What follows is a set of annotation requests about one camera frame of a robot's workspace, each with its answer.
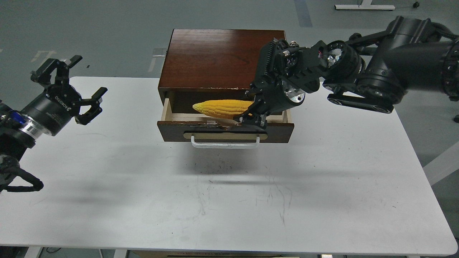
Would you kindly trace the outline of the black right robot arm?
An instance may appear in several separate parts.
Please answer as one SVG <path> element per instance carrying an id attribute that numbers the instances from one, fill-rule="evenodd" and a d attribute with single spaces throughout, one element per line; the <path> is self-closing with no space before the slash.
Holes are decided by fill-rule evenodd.
<path id="1" fill-rule="evenodd" d="M 458 101 L 458 36 L 446 26 L 398 16 L 386 30 L 311 47 L 273 39 L 262 47 L 245 93 L 254 102 L 232 118 L 265 129 L 267 116 L 323 87 L 331 103 L 391 113 L 408 90 L 439 91 Z"/>

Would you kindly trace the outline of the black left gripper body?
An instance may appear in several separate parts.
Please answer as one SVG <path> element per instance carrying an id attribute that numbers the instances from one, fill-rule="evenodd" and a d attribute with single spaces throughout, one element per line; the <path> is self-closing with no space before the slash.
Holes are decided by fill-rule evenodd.
<path id="1" fill-rule="evenodd" d="M 26 105 L 21 113 L 43 126 L 46 134 L 55 136 L 80 108 L 74 105 L 82 96 L 71 85 L 51 85 Z"/>

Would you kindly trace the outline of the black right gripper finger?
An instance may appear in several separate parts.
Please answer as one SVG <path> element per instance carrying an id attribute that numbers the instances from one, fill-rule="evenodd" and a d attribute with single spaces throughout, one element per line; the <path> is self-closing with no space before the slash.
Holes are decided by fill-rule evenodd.
<path id="1" fill-rule="evenodd" d="M 246 92 L 245 92 L 245 100 L 246 101 L 262 101 L 262 100 L 264 100 L 263 89 L 251 88 L 249 90 L 246 90 Z"/>
<path id="2" fill-rule="evenodd" d="M 242 111 L 232 117 L 240 124 L 265 129 L 268 125 L 266 117 L 268 116 L 267 105 L 265 101 L 242 101 Z"/>

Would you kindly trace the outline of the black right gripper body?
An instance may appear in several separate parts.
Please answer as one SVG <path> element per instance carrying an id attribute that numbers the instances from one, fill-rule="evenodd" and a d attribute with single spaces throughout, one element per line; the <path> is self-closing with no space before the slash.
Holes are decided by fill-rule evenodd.
<path id="1" fill-rule="evenodd" d="M 319 89 L 319 78 L 328 72 L 327 45 L 300 47 L 285 39 L 273 39 L 262 47 L 251 83 L 251 114 L 269 115 L 299 106 L 304 95 Z"/>

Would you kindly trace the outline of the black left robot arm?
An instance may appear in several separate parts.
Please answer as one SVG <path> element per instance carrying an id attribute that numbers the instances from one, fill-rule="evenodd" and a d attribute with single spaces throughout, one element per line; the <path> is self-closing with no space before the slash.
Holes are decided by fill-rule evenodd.
<path id="1" fill-rule="evenodd" d="M 90 98 L 70 85 L 69 72 L 82 56 L 75 55 L 69 62 L 47 59 L 36 71 L 31 81 L 40 84 L 44 91 L 22 110 L 14 110 L 1 103 L 0 123 L 0 176 L 1 191 L 34 192 L 44 188 L 43 182 L 20 167 L 26 149 L 33 148 L 43 134 L 55 136 L 71 119 L 87 125 L 101 112 L 102 96 L 108 91 L 100 87 Z"/>

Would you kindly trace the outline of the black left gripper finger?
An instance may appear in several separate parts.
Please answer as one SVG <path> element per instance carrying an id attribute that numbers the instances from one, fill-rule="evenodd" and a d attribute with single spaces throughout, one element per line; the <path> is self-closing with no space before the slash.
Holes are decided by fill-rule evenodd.
<path id="1" fill-rule="evenodd" d="M 45 89 L 54 85 L 69 85 L 69 72 L 77 63 L 82 60 L 82 56 L 75 55 L 70 58 L 70 63 L 58 59 L 47 59 L 36 71 L 31 72 L 30 80 L 40 84 Z"/>
<path id="2" fill-rule="evenodd" d="M 101 112 L 102 108 L 100 104 L 102 102 L 102 96 L 107 93 L 106 87 L 100 87 L 89 99 L 81 99 L 75 102 L 76 107 L 90 106 L 90 109 L 83 114 L 77 114 L 75 121 L 80 125 L 87 125 L 93 119 L 95 119 Z"/>

